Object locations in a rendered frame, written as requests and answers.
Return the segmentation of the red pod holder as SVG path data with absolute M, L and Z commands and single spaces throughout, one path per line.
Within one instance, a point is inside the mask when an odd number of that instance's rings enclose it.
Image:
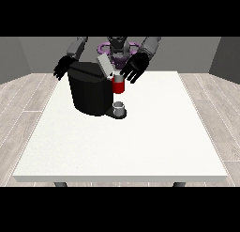
M 123 77 L 113 76 L 112 78 L 112 92 L 121 94 L 125 91 L 125 79 Z

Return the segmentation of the black coffee machine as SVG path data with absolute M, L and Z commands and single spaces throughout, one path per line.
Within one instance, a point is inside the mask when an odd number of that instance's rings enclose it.
M 113 83 L 104 76 L 98 63 L 73 62 L 67 77 L 74 106 L 80 112 L 115 119 L 127 116 L 127 110 L 120 116 L 113 112 Z

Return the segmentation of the pale grey machine lid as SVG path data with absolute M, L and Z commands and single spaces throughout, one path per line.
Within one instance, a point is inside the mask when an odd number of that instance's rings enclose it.
M 97 57 L 97 62 L 100 65 L 100 68 L 102 69 L 105 77 L 109 77 L 114 72 L 113 65 L 111 64 L 109 57 L 106 54 L 99 55 Z

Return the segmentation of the small grey cup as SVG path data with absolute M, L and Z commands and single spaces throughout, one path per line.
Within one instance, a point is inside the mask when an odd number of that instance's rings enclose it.
M 113 105 L 112 105 L 112 108 L 113 108 L 113 113 L 116 115 L 116 116 L 122 116 L 125 112 L 125 105 L 123 102 L 121 101 L 116 101 Z

